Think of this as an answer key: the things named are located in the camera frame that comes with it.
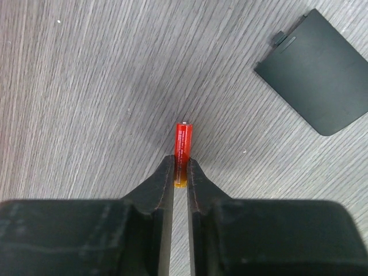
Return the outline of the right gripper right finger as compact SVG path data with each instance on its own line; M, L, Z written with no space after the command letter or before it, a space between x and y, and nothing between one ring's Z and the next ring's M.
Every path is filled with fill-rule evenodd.
M192 275L366 275L349 212L326 200L232 198L187 165Z

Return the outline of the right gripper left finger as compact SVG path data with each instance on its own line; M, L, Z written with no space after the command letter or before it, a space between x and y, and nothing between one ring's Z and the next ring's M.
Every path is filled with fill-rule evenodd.
M174 157L120 199L1 203L2 275L168 275Z

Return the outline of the black battery cover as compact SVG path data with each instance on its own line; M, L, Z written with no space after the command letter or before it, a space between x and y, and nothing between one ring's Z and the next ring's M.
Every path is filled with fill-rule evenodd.
M273 46L255 72L320 135L367 113L367 60L317 9Z

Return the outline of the orange battery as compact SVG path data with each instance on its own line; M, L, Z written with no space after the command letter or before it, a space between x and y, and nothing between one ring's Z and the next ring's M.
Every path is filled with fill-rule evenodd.
M183 121L177 123L175 132L175 177L174 186L185 188L187 186L187 164L190 159L191 137L193 125Z

